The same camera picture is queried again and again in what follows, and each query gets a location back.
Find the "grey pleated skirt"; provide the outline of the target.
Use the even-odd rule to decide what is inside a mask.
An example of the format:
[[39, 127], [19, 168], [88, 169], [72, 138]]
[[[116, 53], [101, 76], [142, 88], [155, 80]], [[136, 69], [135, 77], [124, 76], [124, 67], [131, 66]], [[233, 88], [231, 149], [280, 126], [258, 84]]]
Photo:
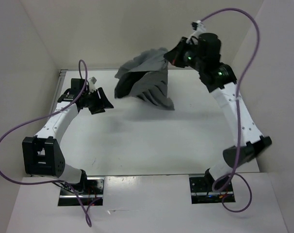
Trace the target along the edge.
[[166, 48], [150, 49], [120, 66], [115, 78], [114, 98], [138, 98], [157, 108], [174, 111], [168, 97], [168, 61]]

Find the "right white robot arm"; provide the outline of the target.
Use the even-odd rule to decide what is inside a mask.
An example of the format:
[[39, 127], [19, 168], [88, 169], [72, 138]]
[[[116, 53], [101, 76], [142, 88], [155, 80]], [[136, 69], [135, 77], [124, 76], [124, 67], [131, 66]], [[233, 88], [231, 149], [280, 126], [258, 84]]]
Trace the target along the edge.
[[224, 113], [233, 135], [234, 145], [225, 149], [222, 158], [205, 172], [205, 187], [223, 190], [233, 170], [251, 162], [272, 144], [255, 125], [238, 88], [232, 68], [220, 61], [221, 41], [213, 33], [197, 38], [182, 37], [178, 44], [164, 55], [173, 66], [191, 67], [216, 100]]

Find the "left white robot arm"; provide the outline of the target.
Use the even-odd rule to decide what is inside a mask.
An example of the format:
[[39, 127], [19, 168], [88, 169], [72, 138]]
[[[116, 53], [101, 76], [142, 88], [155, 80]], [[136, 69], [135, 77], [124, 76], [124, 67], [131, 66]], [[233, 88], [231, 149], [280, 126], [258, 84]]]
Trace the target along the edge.
[[60, 148], [61, 140], [71, 121], [86, 108], [91, 114], [104, 113], [113, 105], [100, 87], [93, 91], [85, 90], [78, 95], [78, 89], [67, 89], [58, 99], [54, 115], [33, 137], [22, 141], [25, 172], [29, 175], [52, 177], [69, 183], [77, 194], [88, 189], [86, 172], [65, 162]]

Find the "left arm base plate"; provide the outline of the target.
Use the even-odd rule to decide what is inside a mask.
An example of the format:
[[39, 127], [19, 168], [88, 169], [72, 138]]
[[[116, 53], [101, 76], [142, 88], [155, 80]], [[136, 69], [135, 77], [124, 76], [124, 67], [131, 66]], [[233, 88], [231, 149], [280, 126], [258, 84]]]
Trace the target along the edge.
[[[57, 184], [60, 187], [60, 194], [58, 199], [58, 206], [79, 206], [79, 200], [72, 189], [65, 184]], [[103, 205], [104, 194], [104, 177], [88, 176], [85, 186], [80, 184], [71, 184], [77, 192], [83, 206], [87, 207]]]

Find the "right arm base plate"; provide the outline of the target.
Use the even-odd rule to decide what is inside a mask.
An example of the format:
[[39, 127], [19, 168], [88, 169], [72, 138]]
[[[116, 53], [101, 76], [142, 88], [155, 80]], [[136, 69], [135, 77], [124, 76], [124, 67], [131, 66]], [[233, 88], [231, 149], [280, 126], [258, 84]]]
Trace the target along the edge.
[[189, 185], [192, 204], [208, 204], [235, 202], [233, 186], [230, 183], [222, 192], [214, 192], [203, 174], [189, 176]]

